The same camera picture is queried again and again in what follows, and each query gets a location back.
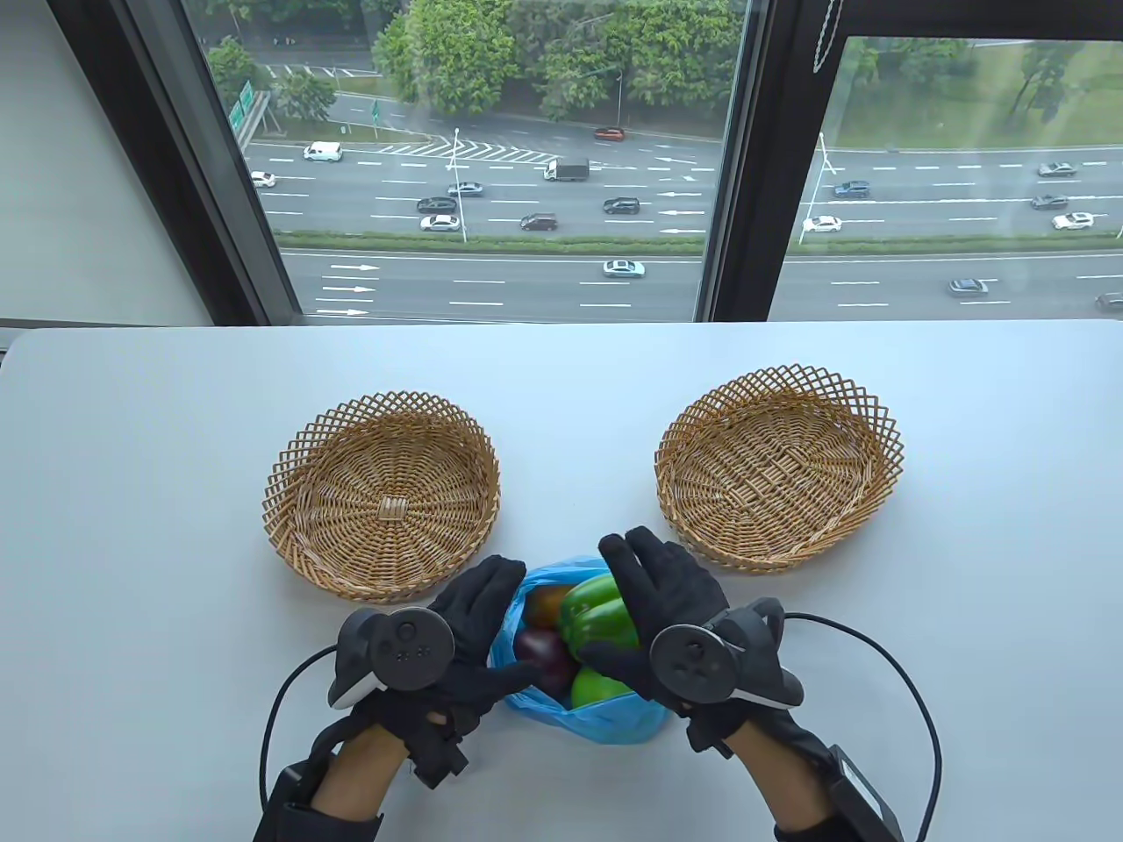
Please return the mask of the person's right hand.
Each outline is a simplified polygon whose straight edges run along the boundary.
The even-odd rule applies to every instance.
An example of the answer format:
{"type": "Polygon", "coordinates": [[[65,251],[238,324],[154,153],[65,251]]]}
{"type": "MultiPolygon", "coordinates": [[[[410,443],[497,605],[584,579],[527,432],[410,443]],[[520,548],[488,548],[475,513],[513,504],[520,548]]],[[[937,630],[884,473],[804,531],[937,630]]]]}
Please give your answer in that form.
{"type": "Polygon", "coordinates": [[[733,754],[734,731],[754,724],[819,771],[829,747],[791,717],[798,678],[783,668],[783,606],[763,597],[731,607],[725,591],[684,546],[647,528],[600,541],[600,553],[633,621],[638,643],[581,646],[579,658],[643,699],[687,721],[691,749],[733,754]]]}

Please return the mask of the person's left hand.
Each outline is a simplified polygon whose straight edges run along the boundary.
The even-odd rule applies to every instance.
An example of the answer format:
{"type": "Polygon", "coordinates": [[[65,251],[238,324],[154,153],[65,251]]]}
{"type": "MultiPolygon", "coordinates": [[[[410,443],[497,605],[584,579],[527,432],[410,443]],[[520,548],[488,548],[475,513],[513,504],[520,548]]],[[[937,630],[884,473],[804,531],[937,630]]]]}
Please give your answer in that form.
{"type": "Polygon", "coordinates": [[[386,735],[429,788],[469,762],[462,741],[497,702],[538,681],[535,663],[490,663],[522,561],[490,556],[458,574],[424,607],[362,610],[345,622],[328,701],[347,710],[340,749],[386,735]]]}

